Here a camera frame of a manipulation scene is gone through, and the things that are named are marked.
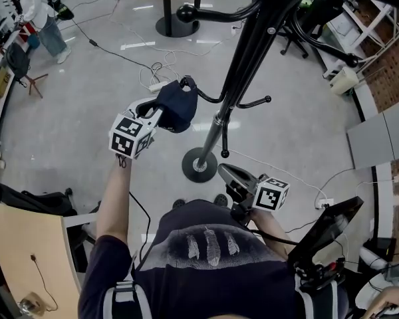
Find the dark t-shirt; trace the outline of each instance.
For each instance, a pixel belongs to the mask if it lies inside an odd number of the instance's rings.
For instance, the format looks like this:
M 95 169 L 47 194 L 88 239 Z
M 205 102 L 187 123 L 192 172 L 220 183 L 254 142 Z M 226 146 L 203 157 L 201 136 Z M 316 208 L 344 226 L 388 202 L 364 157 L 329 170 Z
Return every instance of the dark t-shirt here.
M 276 259 L 228 208 L 195 200 L 161 218 L 134 280 L 153 318 L 297 318 L 294 276 Z M 131 260 L 122 241 L 97 240 L 78 303 L 80 319 L 102 319 L 105 292 L 126 277 Z

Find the sleeve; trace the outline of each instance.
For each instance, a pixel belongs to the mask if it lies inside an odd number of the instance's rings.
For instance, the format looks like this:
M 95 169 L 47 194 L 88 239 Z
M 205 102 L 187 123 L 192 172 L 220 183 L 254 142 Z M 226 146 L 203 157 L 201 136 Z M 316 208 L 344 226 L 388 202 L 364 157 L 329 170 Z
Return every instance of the sleeve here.
M 125 243 L 116 237 L 100 237 L 93 247 L 78 300 L 79 319 L 102 319 L 106 291 L 123 281 L 132 262 Z
M 31 6 L 29 7 L 28 12 L 24 14 L 25 22 L 33 20 L 41 8 L 41 0 L 29 0 L 29 1 L 31 3 Z

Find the cardboard box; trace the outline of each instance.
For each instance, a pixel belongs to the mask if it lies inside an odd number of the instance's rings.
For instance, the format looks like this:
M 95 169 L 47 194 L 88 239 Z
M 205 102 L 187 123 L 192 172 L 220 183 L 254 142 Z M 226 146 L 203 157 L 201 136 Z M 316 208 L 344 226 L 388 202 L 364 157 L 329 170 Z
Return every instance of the cardboard box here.
M 7 69 L 5 67 L 0 68 L 0 98 L 5 94 L 10 77 L 11 76 L 9 73 L 7 73 Z

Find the black cap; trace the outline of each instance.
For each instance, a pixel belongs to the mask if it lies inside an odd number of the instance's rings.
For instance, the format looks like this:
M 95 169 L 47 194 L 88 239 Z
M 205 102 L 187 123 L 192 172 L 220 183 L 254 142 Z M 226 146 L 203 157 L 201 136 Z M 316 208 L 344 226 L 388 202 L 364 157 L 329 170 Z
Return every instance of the black cap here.
M 156 104 L 164 109 L 158 126 L 176 134 L 189 128 L 197 110 L 198 88 L 190 76 L 185 79 L 189 92 L 183 91 L 175 80 L 163 86 L 156 99 Z

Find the black metal pole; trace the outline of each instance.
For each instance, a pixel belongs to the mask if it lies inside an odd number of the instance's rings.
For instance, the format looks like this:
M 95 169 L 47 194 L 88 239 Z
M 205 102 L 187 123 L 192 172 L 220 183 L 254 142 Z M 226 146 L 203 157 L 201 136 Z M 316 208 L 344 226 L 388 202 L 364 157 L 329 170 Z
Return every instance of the black metal pole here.
M 164 4 L 164 21 L 166 23 L 166 35 L 172 35 L 172 0 L 162 0 Z
M 200 8 L 200 7 L 201 7 L 201 0 L 194 0 L 194 7 Z M 199 26 L 199 23 L 200 23 L 200 22 L 199 22 L 198 20 L 194 21 L 194 22 L 192 23 L 192 27 L 193 27 L 193 28 L 198 27 L 198 26 Z
M 284 0 L 264 0 L 259 12 L 248 18 L 222 90 L 223 104 L 213 118 L 204 147 L 190 150 L 182 161 L 182 169 L 191 181 L 205 182 L 215 175 L 217 160 L 212 150 L 220 139 L 224 120 L 229 119 L 235 105 L 242 99 L 276 37 L 285 17 L 279 14 L 282 2 Z

